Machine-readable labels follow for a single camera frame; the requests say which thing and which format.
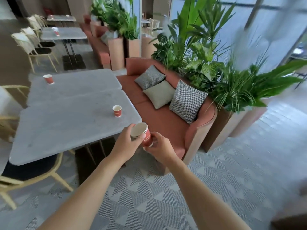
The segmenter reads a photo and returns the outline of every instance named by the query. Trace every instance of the grey geometric carpet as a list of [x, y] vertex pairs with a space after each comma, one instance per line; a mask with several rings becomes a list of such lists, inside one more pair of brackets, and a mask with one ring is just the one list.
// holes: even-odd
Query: grey geometric carpet
[[[305, 178], [306, 135], [307, 115], [278, 102], [241, 137], [206, 154], [200, 150], [188, 166], [251, 229], [269, 229]], [[112, 180], [91, 230], [197, 229], [174, 177], [157, 176], [150, 154], [139, 149], [126, 165]], [[71, 154], [64, 154], [58, 173], [77, 187]], [[1, 229], [33, 230], [71, 193], [48, 178], [10, 195], [18, 208], [0, 203]]]

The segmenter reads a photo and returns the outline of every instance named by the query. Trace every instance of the checkered pillow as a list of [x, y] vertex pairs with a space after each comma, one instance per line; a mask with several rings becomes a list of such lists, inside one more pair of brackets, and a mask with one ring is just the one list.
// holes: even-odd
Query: checkered pillow
[[141, 76], [134, 81], [146, 90], [164, 80], [166, 76], [158, 71], [154, 65], [150, 66]]
[[197, 90], [179, 80], [169, 109], [179, 115], [188, 124], [194, 122], [196, 115], [208, 93]]

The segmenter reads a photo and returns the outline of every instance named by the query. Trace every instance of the left hand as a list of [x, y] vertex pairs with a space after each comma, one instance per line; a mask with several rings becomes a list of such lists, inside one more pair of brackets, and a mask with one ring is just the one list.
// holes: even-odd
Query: left hand
[[135, 124], [132, 123], [128, 127], [125, 127], [121, 134], [119, 135], [110, 155], [108, 157], [113, 158], [114, 160], [124, 164], [134, 155], [136, 149], [142, 141], [145, 139], [146, 134], [141, 134], [136, 140], [131, 140], [131, 129]]

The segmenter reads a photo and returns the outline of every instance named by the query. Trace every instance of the red paper cup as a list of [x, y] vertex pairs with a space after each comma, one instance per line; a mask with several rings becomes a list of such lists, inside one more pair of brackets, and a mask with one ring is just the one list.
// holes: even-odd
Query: red paper cup
[[113, 106], [113, 111], [114, 111], [115, 117], [120, 117], [122, 115], [122, 107], [119, 105]]
[[52, 85], [52, 84], [54, 84], [54, 81], [53, 81], [52, 75], [47, 74], [47, 75], [44, 75], [43, 77], [44, 77], [44, 78], [45, 78], [45, 80], [47, 81], [48, 85]]
[[151, 137], [151, 133], [148, 130], [148, 125], [146, 123], [138, 123], [131, 129], [131, 137], [138, 138], [141, 134], [145, 133], [146, 137], [141, 143], [143, 147], [151, 147], [153, 143], [153, 139]]

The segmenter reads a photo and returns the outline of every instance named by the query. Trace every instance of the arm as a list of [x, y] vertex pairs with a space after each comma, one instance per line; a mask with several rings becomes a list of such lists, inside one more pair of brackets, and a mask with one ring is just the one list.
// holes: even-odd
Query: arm
[[156, 147], [147, 147], [155, 158], [169, 168], [185, 198], [198, 229], [248, 230], [249, 226], [196, 177], [175, 154], [169, 140], [157, 132]]
[[77, 191], [38, 230], [90, 229], [114, 175], [133, 156], [145, 138], [145, 134], [142, 134], [131, 141], [130, 132], [133, 126], [134, 124], [130, 124], [124, 128], [110, 155], [102, 160]]

